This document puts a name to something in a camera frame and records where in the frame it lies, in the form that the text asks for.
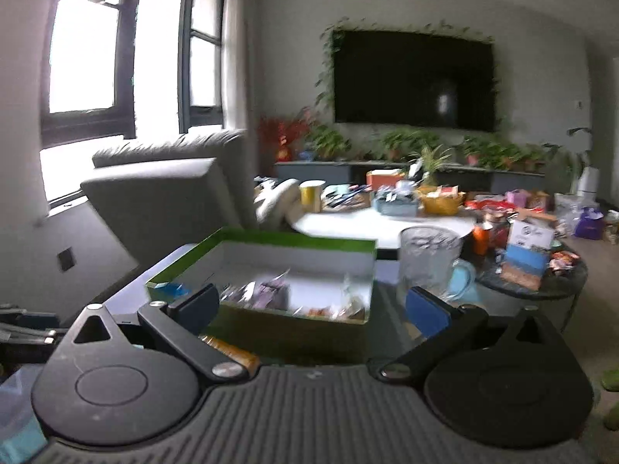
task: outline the wall outlet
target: wall outlet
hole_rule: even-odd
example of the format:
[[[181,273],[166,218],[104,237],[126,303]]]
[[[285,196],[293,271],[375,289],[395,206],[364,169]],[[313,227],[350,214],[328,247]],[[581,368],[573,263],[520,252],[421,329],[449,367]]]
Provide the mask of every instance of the wall outlet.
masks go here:
[[[73,256],[73,250],[71,248],[58,253],[58,264],[62,272],[66,272],[68,269],[75,266],[75,257]]]

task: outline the yellow cup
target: yellow cup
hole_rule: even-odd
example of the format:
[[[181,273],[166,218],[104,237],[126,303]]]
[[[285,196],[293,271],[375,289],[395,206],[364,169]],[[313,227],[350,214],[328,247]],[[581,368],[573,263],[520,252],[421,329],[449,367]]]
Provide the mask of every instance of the yellow cup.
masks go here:
[[[323,210],[323,195],[325,182],[319,179],[304,181],[301,189],[301,205],[308,213],[320,213]]]

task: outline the spider plant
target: spider plant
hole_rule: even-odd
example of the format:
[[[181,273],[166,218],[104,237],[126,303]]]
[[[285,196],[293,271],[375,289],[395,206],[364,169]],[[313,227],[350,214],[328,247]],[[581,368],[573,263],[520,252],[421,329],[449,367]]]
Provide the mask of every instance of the spider plant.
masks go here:
[[[446,148],[443,150],[443,145],[438,145],[435,148],[423,147],[421,153],[419,154],[422,159],[423,170],[425,171],[423,175],[422,184],[425,186],[436,186],[436,179],[434,174],[438,171],[443,164],[451,159],[451,148]]]

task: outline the tv stand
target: tv stand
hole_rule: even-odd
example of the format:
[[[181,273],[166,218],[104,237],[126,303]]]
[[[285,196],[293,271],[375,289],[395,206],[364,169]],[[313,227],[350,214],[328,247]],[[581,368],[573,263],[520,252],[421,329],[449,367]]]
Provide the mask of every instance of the tv stand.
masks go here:
[[[278,162],[275,174],[279,179],[324,180],[327,185],[364,184],[368,171],[399,169],[406,164],[386,161],[349,162]],[[544,190],[544,175],[536,172],[494,171],[469,165],[446,164],[436,173],[441,185],[460,187],[464,192],[505,193],[515,189]]]

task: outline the cardboard box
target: cardboard box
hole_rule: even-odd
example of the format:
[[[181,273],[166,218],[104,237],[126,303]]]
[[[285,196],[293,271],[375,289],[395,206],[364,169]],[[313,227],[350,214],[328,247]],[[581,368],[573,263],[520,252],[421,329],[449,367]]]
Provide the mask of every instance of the cardboard box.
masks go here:
[[[373,192],[383,186],[395,188],[398,181],[405,179],[406,175],[400,169],[379,169],[366,174],[366,182]]]
[[[531,274],[511,263],[503,263],[501,278],[516,285],[537,291],[542,285],[542,276]]]
[[[528,201],[527,201],[527,208],[530,208],[530,209],[538,208],[543,211],[546,211],[548,209],[549,201],[550,201],[550,195],[548,195],[548,193],[532,192],[531,196],[528,198]]]
[[[345,274],[366,309],[364,321],[293,316],[280,310],[244,309],[221,302],[203,332],[231,345],[282,362],[355,363],[367,359],[366,324],[374,292],[374,241],[325,239],[286,232],[221,229],[162,272],[147,289],[165,299],[157,284],[176,282],[190,290],[208,283],[264,282],[290,270],[290,308],[341,305]]]
[[[501,277],[537,290],[550,261],[556,217],[518,209],[510,229]]]

